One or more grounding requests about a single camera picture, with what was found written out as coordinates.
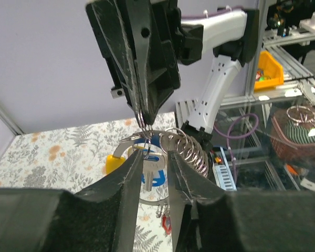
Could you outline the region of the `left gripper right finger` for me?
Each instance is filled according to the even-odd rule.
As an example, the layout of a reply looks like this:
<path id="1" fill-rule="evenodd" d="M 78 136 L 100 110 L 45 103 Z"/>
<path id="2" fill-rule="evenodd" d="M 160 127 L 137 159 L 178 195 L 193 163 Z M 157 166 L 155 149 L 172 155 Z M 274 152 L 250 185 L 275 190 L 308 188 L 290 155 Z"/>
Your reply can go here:
<path id="1" fill-rule="evenodd" d="M 228 192 L 174 151 L 167 181 L 174 251 L 315 251 L 315 192 Z"/>

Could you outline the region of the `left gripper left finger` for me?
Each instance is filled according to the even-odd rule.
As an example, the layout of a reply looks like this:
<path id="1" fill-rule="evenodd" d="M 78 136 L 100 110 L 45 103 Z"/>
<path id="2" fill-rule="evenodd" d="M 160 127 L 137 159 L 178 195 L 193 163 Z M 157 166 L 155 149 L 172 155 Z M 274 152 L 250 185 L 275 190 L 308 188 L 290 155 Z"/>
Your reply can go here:
<path id="1" fill-rule="evenodd" d="M 73 194 L 0 188 L 0 251 L 131 251 L 143 152 Z"/>

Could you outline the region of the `key with yellow tag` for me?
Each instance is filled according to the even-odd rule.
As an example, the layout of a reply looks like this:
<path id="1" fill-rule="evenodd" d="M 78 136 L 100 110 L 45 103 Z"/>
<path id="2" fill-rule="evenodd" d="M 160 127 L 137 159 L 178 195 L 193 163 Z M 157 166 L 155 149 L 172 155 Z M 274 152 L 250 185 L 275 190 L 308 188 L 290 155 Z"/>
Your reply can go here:
<path id="1" fill-rule="evenodd" d="M 126 145 L 119 145 L 115 149 L 114 153 L 108 155 L 106 158 L 106 175 L 112 173 L 114 170 L 119 168 L 136 149 L 143 149 L 143 147 L 138 145 L 134 145 L 131 147 L 128 147 Z"/>

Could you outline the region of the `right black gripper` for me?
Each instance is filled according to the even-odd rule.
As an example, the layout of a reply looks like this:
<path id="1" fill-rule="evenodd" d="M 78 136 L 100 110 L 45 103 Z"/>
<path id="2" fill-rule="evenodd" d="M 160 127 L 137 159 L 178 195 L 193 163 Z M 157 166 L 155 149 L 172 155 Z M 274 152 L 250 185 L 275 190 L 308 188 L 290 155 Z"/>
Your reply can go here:
<path id="1" fill-rule="evenodd" d="M 91 1 L 104 37 L 104 58 L 116 88 L 144 124 L 180 87 L 178 49 L 183 38 L 177 1 Z"/>

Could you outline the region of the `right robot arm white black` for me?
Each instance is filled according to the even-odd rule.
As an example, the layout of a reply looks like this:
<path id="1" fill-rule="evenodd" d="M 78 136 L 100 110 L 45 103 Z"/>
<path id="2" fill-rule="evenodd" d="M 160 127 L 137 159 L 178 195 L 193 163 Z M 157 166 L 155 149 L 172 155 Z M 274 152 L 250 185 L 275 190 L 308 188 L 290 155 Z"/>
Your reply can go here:
<path id="1" fill-rule="evenodd" d="M 181 85 L 178 66 L 213 53 L 207 83 L 182 127 L 207 147 L 223 98 L 256 53 L 259 10 L 224 7 L 183 17 L 177 1 L 91 1 L 85 10 L 113 90 L 122 91 L 147 141 L 159 109 Z"/>

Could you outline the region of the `keyring with tagged keys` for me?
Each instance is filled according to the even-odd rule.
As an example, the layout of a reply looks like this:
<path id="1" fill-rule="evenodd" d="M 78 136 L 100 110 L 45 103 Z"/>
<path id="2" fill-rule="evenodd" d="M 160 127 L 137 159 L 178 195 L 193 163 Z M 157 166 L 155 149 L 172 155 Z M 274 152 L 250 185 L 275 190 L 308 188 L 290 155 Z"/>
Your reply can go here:
<path id="1" fill-rule="evenodd" d="M 179 133 L 172 133 L 170 132 L 171 130 L 176 130 Z M 202 147 L 199 145 L 199 143 L 193 138 L 190 137 L 189 135 L 185 134 L 183 131 L 177 129 L 177 128 L 169 128 L 166 129 L 165 131 L 151 131 L 152 135 L 151 138 L 145 138 L 145 134 L 143 132 L 138 132 L 130 137 L 127 137 L 125 139 L 120 140 L 120 143 L 114 153 L 112 154 L 112 158 L 115 158 L 116 163 L 114 165 L 111 165 L 111 170 L 115 170 L 118 167 L 122 167 L 123 163 L 126 161 L 125 159 L 122 158 L 122 154 L 127 150 L 128 148 L 131 147 L 131 149 L 140 149 L 139 147 L 134 147 L 136 144 L 143 143 L 146 145 L 147 149 L 145 153 L 143 153 L 144 157 L 137 163 L 140 168 L 142 168 L 142 177 L 146 179 L 145 185 L 148 185 L 151 183 L 153 180 L 148 179 L 148 175 L 152 175 L 154 171 L 161 171 L 161 174 L 164 174 L 164 170 L 167 169 L 167 153 L 168 151 L 175 151 L 178 155 L 180 155 L 181 160 L 183 160 L 185 163 L 185 167 L 189 167 L 197 171 L 200 175 L 207 177 L 208 175 L 208 157 L 207 154 L 202 150 Z M 149 147 L 153 145 L 159 149 L 161 149 L 162 153 L 156 153 L 156 152 L 151 152 L 149 151 Z M 152 161 L 148 159 L 149 157 L 152 158 L 157 158 L 158 160 L 156 162 L 162 163 L 161 165 L 158 164 L 152 164 L 148 165 L 145 164 L 145 160 Z M 161 186 L 162 184 L 165 183 L 165 179 L 162 179 L 162 182 L 156 182 L 157 185 L 151 185 L 149 184 L 149 189 L 153 186 Z M 162 212 L 158 212 L 158 218 L 161 218 L 163 220 L 162 222 L 165 221 L 166 218 L 169 217 L 169 199 L 168 196 L 166 196 L 163 199 L 160 199 L 158 201 L 145 201 L 139 198 L 134 199 L 136 200 L 136 204 L 139 202 L 144 204 L 144 205 L 150 205 L 150 206 L 158 206 L 162 207 Z M 121 200 L 122 203 L 130 203 L 130 201 L 127 200 Z M 133 209 L 125 209 L 125 206 L 122 206 L 124 209 L 119 210 L 119 216 L 117 219 L 117 229 L 120 230 L 121 228 L 126 230 L 129 234 L 130 230 L 134 234 L 134 226 L 136 224 L 136 216 L 137 216 L 137 209 L 134 207 L 134 203 L 130 203 L 130 207 L 134 207 Z M 196 239 L 200 240 L 199 237 L 203 234 L 201 228 L 201 222 L 200 219 L 195 217 L 195 212 L 190 211 L 189 212 L 189 217 L 190 219 L 188 220 L 188 228 L 186 230 L 186 217 L 181 217 L 181 222 L 182 222 L 182 227 L 180 227 L 180 232 L 184 231 L 184 235 L 189 235 L 191 236 L 196 235 Z"/>

